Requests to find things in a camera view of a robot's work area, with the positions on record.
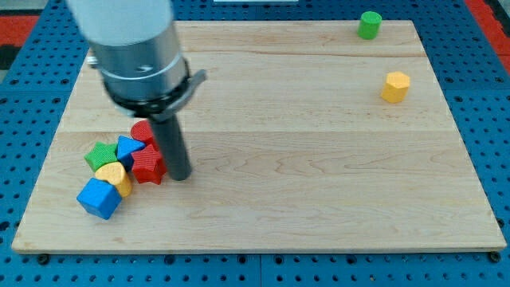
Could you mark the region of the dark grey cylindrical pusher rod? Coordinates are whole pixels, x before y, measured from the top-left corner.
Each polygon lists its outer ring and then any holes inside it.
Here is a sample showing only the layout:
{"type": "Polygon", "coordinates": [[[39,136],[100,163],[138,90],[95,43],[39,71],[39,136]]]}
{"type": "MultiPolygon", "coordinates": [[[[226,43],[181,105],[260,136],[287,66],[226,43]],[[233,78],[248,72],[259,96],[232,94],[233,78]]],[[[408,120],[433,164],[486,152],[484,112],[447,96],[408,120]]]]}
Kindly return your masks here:
{"type": "Polygon", "coordinates": [[[192,166],[177,116],[165,120],[149,119],[149,124],[169,176],[176,181],[186,180],[192,166]]]}

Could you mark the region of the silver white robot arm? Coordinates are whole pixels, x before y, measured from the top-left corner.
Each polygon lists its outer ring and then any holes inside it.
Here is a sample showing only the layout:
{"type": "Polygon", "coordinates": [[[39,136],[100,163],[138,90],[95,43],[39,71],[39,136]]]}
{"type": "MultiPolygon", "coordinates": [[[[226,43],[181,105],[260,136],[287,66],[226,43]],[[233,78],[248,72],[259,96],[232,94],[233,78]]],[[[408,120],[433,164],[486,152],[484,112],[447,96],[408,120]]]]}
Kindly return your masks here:
{"type": "Polygon", "coordinates": [[[92,51],[115,105],[149,121],[172,179],[187,179],[192,167],[177,113],[206,80],[190,71],[175,28],[170,0],[66,0],[92,51]]]}

